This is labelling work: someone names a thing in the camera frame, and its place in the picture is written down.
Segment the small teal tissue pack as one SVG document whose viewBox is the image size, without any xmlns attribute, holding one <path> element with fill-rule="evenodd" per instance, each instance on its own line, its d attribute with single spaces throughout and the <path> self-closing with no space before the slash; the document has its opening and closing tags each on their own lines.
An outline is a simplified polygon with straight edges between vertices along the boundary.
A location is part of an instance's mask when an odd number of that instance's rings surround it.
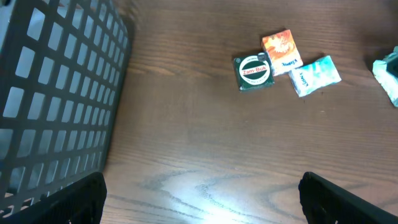
<svg viewBox="0 0 398 224">
<path fill-rule="evenodd" d="M 330 55 L 291 70 L 289 77 L 299 97 L 307 96 L 319 88 L 341 81 Z"/>
</svg>

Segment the dark green round-label box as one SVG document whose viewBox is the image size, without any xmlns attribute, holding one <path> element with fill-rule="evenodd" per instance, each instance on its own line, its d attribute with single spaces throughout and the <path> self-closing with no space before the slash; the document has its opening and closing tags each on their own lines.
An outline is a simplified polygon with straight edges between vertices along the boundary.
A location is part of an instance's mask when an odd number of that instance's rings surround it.
<svg viewBox="0 0 398 224">
<path fill-rule="evenodd" d="M 266 52 L 236 57 L 233 67 L 240 91 L 257 90 L 274 84 L 274 71 Z"/>
</svg>

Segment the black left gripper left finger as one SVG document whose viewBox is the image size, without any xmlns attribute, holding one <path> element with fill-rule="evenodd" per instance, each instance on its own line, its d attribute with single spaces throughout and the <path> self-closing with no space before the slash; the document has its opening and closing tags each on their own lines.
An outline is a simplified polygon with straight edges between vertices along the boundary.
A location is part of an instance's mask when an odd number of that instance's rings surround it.
<svg viewBox="0 0 398 224">
<path fill-rule="evenodd" d="M 94 172 L 10 217 L 8 224 L 99 224 L 107 196 L 103 174 Z"/>
</svg>

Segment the teal wipes pouch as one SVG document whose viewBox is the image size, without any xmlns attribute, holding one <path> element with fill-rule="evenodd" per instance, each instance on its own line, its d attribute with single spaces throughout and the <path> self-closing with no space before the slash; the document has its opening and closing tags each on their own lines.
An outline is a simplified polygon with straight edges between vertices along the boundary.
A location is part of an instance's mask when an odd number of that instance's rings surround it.
<svg viewBox="0 0 398 224">
<path fill-rule="evenodd" d="M 382 60 L 374 61 L 373 75 L 387 93 L 391 103 L 397 107 L 397 46 Z"/>
</svg>

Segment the orange small tissue pack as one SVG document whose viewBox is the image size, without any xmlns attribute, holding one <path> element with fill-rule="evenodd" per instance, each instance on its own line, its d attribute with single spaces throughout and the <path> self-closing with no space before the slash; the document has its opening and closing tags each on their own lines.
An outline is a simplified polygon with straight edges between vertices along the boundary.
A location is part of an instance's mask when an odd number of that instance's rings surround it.
<svg viewBox="0 0 398 224">
<path fill-rule="evenodd" d="M 261 45 L 270 57 L 274 76 L 303 65 L 290 29 L 263 37 Z"/>
</svg>

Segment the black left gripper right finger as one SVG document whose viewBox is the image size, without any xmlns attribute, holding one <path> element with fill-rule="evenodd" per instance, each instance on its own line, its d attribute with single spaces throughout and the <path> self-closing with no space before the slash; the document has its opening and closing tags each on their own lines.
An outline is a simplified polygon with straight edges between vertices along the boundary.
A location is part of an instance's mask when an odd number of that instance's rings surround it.
<svg viewBox="0 0 398 224">
<path fill-rule="evenodd" d="M 313 172 L 304 173 L 298 189 L 303 214 L 310 224 L 397 224 L 395 215 Z"/>
</svg>

